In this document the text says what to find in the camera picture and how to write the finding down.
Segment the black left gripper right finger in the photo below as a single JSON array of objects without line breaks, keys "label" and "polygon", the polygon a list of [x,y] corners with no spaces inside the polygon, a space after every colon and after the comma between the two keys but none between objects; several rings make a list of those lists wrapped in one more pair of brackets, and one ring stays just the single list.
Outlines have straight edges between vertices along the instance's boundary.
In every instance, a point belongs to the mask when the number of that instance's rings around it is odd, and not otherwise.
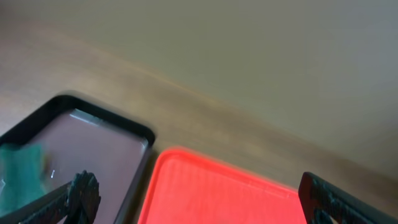
[{"label": "black left gripper right finger", "polygon": [[307,223],[397,224],[397,219],[360,201],[319,176],[304,172],[298,196]]}]

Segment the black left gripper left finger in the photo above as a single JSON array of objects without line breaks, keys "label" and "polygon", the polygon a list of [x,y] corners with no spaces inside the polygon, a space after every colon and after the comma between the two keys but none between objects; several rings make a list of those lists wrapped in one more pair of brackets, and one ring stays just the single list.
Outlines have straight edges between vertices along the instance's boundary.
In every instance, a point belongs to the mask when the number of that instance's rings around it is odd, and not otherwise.
[{"label": "black left gripper left finger", "polygon": [[93,224],[100,202],[99,182],[94,174],[83,171],[72,181],[1,217],[1,223]]}]

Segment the green yellow sponge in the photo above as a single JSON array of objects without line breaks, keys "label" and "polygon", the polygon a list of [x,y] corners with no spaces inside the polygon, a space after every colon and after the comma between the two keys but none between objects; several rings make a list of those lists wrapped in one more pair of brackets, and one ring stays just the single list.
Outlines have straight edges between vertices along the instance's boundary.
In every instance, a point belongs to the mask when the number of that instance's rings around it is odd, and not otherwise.
[{"label": "green yellow sponge", "polygon": [[1,146],[1,168],[4,187],[1,190],[1,215],[4,216],[44,196],[42,180],[45,156],[40,145]]}]

